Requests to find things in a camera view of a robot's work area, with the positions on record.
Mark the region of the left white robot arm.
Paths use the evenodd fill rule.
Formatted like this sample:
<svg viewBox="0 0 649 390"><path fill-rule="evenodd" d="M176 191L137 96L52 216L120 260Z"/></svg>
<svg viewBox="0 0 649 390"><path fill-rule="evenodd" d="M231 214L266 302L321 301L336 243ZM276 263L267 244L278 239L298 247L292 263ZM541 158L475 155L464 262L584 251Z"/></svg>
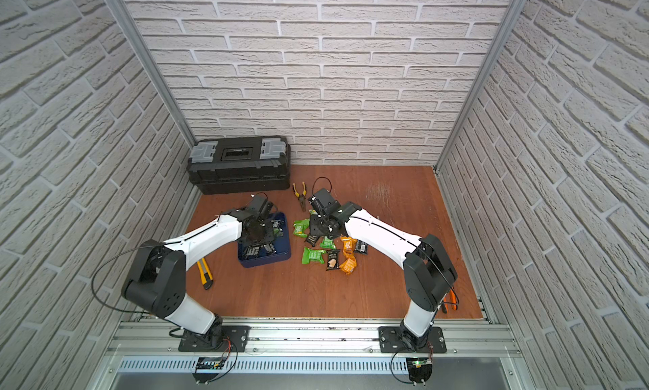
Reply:
<svg viewBox="0 0 649 390"><path fill-rule="evenodd" d="M234 209L189 233L138 248L122 287L125 300L194 334L207 334L217 317L186 291L187 271L235 241L253 246L275 239L271 214Z"/></svg>

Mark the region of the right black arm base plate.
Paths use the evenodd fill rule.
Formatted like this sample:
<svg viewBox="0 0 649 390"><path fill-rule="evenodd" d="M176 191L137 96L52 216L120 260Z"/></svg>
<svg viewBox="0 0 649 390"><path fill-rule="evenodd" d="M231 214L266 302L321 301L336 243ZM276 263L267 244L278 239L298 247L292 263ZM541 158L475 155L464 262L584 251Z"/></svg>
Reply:
<svg viewBox="0 0 649 390"><path fill-rule="evenodd" d="M404 326L378 328L380 351L385 354L396 352L429 353L435 355L447 352L446 339L440 327L429 327L426 334L417 337Z"/></svg>

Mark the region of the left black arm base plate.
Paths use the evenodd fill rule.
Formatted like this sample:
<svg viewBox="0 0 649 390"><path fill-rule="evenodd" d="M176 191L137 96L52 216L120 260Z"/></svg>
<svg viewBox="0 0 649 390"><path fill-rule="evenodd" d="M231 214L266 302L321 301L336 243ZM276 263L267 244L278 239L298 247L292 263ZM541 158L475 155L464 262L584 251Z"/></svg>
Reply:
<svg viewBox="0 0 649 390"><path fill-rule="evenodd" d="M243 352L248 343L250 326L219 325L207 334L184 332L178 350L180 352Z"/></svg>

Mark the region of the black cookie packet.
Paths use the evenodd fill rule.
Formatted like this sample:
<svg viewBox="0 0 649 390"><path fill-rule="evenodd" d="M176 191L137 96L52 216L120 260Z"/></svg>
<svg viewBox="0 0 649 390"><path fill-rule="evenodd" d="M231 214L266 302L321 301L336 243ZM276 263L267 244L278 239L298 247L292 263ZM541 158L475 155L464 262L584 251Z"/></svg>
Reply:
<svg viewBox="0 0 649 390"><path fill-rule="evenodd" d="M306 237L306 239L305 239L305 243L306 243L306 244L309 244L309 245L312 246L312 247L316 247L316 245L318 244L319 240L320 240L320 236L312 236L312 235L309 235L309 236Z"/></svg>
<svg viewBox="0 0 649 390"><path fill-rule="evenodd" d="M338 250L330 250L326 254L327 254L326 270L327 271L338 270L340 268L340 263L339 263L340 252Z"/></svg>
<svg viewBox="0 0 649 390"><path fill-rule="evenodd" d="M356 241L356 246L354 248L356 253L367 255L368 254L368 244L364 241Z"/></svg>

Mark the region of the orange cookie packet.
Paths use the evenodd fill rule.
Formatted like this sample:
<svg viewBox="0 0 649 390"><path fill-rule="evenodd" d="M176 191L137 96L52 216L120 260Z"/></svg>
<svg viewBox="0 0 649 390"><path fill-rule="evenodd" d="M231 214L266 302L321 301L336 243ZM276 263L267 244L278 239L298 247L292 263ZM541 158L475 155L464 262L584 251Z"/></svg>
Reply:
<svg viewBox="0 0 649 390"><path fill-rule="evenodd" d="M353 255L355 249L356 249L356 244L357 241L351 237L342 237L341 242L343 244L343 252L344 254L347 255Z"/></svg>
<svg viewBox="0 0 649 390"><path fill-rule="evenodd" d="M351 273L354 272L357 266L358 266L358 262L355 256L353 256L353 254L346 255L346 260L340 265L340 270L343 271L345 274L350 275Z"/></svg>

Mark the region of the dark blue storage box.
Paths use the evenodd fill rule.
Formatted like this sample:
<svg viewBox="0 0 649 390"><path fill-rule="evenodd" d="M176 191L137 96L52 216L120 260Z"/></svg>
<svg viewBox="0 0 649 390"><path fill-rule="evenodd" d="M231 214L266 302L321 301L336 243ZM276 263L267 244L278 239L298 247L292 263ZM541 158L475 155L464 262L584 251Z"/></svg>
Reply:
<svg viewBox="0 0 649 390"><path fill-rule="evenodd" d="M269 219L273 228L274 241L261 246L238 244L238 261L245 268L254 268L272 263L287 261L292 256L290 239L287 234L287 218L284 213L272 214Z"/></svg>

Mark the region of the green cookie packet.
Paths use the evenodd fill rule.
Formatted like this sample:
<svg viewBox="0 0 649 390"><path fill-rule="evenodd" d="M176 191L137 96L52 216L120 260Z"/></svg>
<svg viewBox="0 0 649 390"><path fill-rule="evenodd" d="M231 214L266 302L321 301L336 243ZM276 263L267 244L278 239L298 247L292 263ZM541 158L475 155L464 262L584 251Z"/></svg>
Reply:
<svg viewBox="0 0 649 390"><path fill-rule="evenodd" d="M302 264L308 265L309 263L325 264L323 256L327 253L326 250L314 249L305 247L302 255Z"/></svg>
<svg viewBox="0 0 649 390"><path fill-rule="evenodd" d="M309 236L309 219L296 220L292 224L292 233L294 236L307 238Z"/></svg>
<svg viewBox="0 0 649 390"><path fill-rule="evenodd" d="M324 249L324 250L327 250L327 251L336 250L336 245L335 245L333 239L331 239L329 237L324 237L322 239L322 241L319 243L319 246L320 246L321 249Z"/></svg>

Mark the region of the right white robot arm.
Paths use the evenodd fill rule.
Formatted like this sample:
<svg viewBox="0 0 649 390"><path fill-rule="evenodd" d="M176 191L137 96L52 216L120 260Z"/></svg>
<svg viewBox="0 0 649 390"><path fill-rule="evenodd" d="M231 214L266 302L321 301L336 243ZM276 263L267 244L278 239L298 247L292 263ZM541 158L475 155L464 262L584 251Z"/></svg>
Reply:
<svg viewBox="0 0 649 390"><path fill-rule="evenodd" d="M358 204L322 203L312 197L317 226L326 233L368 244L401 267L410 305L402 320L402 335L422 339L431 328L446 295L454 290L455 267L441 240L415 236L376 219Z"/></svg>

